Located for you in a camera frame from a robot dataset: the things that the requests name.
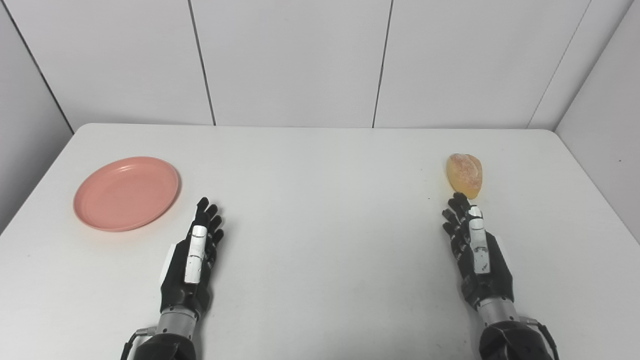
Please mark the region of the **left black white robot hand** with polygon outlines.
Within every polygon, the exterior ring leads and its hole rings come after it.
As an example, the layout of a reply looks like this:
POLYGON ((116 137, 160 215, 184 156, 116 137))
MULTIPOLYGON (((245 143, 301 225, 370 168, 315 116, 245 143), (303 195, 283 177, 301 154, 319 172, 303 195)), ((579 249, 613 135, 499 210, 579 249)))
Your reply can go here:
POLYGON ((162 312, 180 306, 194 312, 199 320, 210 307, 210 280, 218 244, 224 237, 222 221, 217 205, 202 197, 185 238, 174 245, 167 264, 160 286, 162 312))

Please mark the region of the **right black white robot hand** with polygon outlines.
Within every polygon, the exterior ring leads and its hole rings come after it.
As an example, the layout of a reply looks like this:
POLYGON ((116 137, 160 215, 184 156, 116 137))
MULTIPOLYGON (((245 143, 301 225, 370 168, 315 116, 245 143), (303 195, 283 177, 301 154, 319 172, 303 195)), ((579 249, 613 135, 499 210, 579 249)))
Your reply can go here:
POLYGON ((461 275, 464 300, 477 309, 486 299, 514 301, 513 277, 494 235, 484 226, 482 211, 466 195, 455 192, 442 211, 442 228, 461 275))

